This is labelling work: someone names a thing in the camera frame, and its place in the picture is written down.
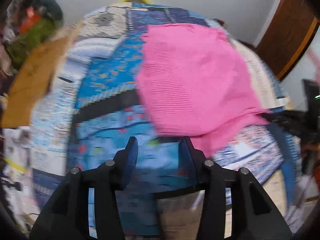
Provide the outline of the blue patchwork bedspread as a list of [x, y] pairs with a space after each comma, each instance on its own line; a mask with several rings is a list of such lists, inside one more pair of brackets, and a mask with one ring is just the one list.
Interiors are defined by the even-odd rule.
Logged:
[[[111, 27], [111, 14], [126, 16], [126, 33], [113, 38], [89, 30], [93, 20]], [[101, 8], [85, 16], [82, 29], [67, 61], [55, 81], [55, 88], [33, 110], [31, 149], [34, 198], [40, 209], [72, 166], [89, 170], [114, 157], [126, 139], [136, 136], [139, 146], [137, 169], [129, 189], [117, 193], [120, 219], [127, 236], [157, 238], [156, 202], [152, 193], [187, 185], [178, 175], [178, 143], [174, 138], [160, 142], [144, 114], [132, 81], [141, 63], [140, 35], [148, 24], [196, 23], [222, 29], [244, 57], [252, 86], [261, 105], [281, 111], [287, 101], [283, 88], [270, 68], [246, 45], [229, 36], [217, 20], [181, 8], [142, 3], [122, 3]], [[280, 129], [267, 126], [243, 128], [222, 150], [210, 157], [225, 168], [247, 166], [257, 180], [272, 185], [273, 174], [281, 168], [285, 193], [274, 190], [276, 204], [284, 210], [293, 205], [295, 185], [301, 176], [299, 140]]]

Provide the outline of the clutter pile on box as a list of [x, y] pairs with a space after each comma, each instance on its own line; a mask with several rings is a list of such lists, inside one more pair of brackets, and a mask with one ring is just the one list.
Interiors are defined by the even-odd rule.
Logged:
[[11, 41], [43, 18], [57, 26], [63, 23], [63, 12], [56, 0], [13, 0], [1, 16], [1, 38]]

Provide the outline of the pink knit sweater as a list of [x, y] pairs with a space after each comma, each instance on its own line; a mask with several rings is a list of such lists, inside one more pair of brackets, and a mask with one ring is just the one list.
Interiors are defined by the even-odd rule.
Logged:
[[137, 90], [158, 135], [188, 136], [210, 156], [244, 127], [266, 124], [246, 63], [221, 29], [149, 25], [141, 39]]

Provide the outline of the brown wooden door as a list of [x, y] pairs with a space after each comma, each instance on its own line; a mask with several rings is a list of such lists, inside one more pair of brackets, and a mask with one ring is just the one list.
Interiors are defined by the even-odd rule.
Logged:
[[306, 0], [280, 0], [256, 52], [282, 80], [303, 56], [318, 28], [319, 19]]

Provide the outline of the green storage box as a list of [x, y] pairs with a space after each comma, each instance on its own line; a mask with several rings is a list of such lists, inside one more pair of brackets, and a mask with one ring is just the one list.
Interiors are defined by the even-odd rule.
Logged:
[[30, 52], [46, 41], [55, 32], [55, 29], [56, 26], [52, 20], [43, 18], [16, 40], [6, 43], [5, 49], [13, 68], [19, 70]]

